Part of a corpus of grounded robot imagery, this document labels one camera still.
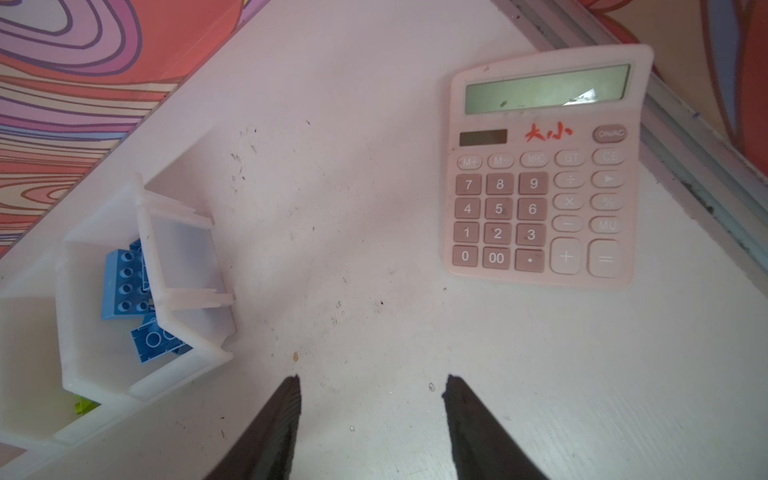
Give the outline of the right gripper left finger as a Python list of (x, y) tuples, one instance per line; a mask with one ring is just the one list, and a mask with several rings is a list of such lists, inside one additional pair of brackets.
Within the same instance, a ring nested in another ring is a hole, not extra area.
[(300, 378), (286, 377), (204, 479), (289, 479), (301, 409)]

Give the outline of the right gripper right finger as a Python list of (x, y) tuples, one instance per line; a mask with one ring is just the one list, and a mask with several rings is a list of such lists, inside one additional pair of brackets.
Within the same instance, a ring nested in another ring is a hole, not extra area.
[(547, 479), (464, 379), (450, 375), (443, 400), (459, 479)]

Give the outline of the blue lego brick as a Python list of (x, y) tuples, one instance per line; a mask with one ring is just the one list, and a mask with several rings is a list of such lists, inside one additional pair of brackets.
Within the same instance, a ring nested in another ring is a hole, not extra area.
[(150, 294), (151, 293), (151, 288), (150, 288), (150, 282), (149, 282), (149, 278), (148, 278), (148, 274), (147, 274), (147, 269), (146, 269), (146, 261), (145, 261), (144, 255), (143, 255), (143, 248), (142, 248), (141, 240), (137, 239), (134, 242), (132, 242), (129, 245), (129, 249), (130, 249), (131, 252), (133, 252), (135, 254), (135, 256), (138, 258), (139, 263), (140, 263), (140, 267), (141, 267), (141, 270), (140, 270), (141, 291), (143, 293)]
[(140, 318), (154, 312), (152, 294), (141, 291), (140, 263), (130, 250), (117, 249), (105, 258), (101, 319)]
[(131, 331), (134, 346), (141, 364), (146, 364), (168, 353), (183, 355), (191, 347), (157, 323), (154, 314), (146, 315), (139, 327)]

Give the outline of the green lego brick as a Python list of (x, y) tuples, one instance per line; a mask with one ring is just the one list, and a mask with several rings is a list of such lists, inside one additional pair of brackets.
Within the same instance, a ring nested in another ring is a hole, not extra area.
[(100, 406), (98, 402), (95, 402), (86, 397), (82, 397), (80, 395), (75, 395), (74, 399), (74, 411), (77, 416), (86, 415)]

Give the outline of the white three-compartment bin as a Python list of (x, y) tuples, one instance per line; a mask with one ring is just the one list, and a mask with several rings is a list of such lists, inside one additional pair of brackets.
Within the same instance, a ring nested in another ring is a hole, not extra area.
[(1, 297), (1, 443), (76, 445), (229, 362), (213, 222), (133, 178)]

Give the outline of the white pink calculator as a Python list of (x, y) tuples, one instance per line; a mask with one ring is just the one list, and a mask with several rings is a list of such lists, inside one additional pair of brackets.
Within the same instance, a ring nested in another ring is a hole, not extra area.
[(643, 44), (566, 48), (453, 78), (448, 271), (590, 288), (630, 282), (653, 58)]

